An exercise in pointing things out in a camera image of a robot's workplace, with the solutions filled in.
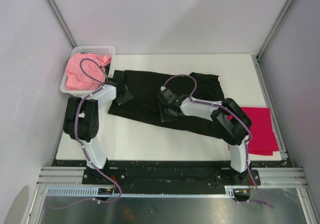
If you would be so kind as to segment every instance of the black cloth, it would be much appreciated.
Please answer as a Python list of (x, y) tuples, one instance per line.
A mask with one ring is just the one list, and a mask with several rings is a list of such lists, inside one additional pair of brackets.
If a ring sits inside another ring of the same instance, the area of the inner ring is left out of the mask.
[[(172, 75), (154, 73), (146, 71), (124, 71), (124, 82), (128, 87), (133, 99), (117, 105), (112, 102), (109, 114), (129, 118), (132, 120), (178, 130), (188, 130), (190, 132), (220, 138), (217, 128), (213, 122), (193, 116), (177, 118), (171, 122), (161, 122), (161, 112), (157, 95), (160, 87)], [(218, 77), (216, 75), (191, 73), (190, 76), (197, 81), (197, 89), (194, 98), (223, 101), (225, 99)], [(189, 77), (176, 77), (166, 85), (178, 97), (189, 95), (194, 88), (194, 82)]]

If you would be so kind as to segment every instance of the white wall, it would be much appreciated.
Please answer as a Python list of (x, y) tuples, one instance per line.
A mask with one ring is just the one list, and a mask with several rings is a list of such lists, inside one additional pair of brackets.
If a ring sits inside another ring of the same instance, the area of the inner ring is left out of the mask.
[(45, 0), (0, 2), (0, 223), (15, 224), (59, 135), (71, 47)]
[(78, 45), (257, 54), (285, 0), (55, 0)]
[(297, 0), (262, 63), (288, 149), (320, 209), (320, 0)]

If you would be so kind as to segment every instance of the pink cloth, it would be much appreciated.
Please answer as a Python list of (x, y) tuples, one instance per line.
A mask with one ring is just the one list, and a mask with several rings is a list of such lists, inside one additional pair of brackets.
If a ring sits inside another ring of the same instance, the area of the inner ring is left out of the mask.
[(271, 113), (269, 108), (245, 108), (241, 109), (252, 121), (250, 131), (253, 139), (249, 142), (249, 153), (272, 156), (279, 151), (279, 146), (272, 128)]
[[(92, 53), (76, 53), (73, 55), (66, 65), (66, 81), (67, 90), (95, 90), (99, 87), (99, 83), (87, 77), (80, 69), (80, 61), (84, 58), (90, 58), (97, 62), (100, 67), (104, 67), (111, 62), (109, 55), (100, 56)], [(84, 71), (93, 78), (104, 82), (106, 76), (101, 72), (99, 67), (90, 60), (82, 63)]]

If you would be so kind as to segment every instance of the plastic basket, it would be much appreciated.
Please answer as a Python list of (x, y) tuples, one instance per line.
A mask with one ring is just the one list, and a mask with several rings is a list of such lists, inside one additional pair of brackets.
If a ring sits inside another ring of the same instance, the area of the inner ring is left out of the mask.
[[(93, 53), (97, 55), (109, 55), (112, 57), (111, 64), (110, 64), (110, 66), (112, 66), (115, 52), (116, 52), (115, 47), (110, 45), (86, 45), (86, 46), (75, 47), (72, 50), (70, 57), (73, 56), (75, 53)], [(67, 80), (68, 80), (67, 73), (64, 72), (64, 75), (62, 77), (62, 81), (60, 84), (60, 91), (62, 93), (69, 93), (76, 97), (82, 97), (84, 95), (88, 95), (92, 93), (93, 91), (93, 90), (67, 90), (67, 87), (66, 87)]]

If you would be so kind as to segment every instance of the white tabletop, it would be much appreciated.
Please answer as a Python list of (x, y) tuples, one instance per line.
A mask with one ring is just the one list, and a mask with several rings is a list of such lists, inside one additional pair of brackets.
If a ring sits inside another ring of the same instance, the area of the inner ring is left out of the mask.
[[(234, 99), (242, 107), (266, 106), (250, 54), (115, 55), (112, 63), (110, 73), (117, 69), (219, 75), (226, 98)], [(109, 160), (230, 160), (228, 145), (221, 139), (110, 115), (110, 105), (99, 110), (97, 135)], [(272, 156), (250, 154), (249, 158), (253, 161), (281, 160), (279, 152)], [(84, 160), (85, 156), (80, 145), (63, 133), (56, 159)]]

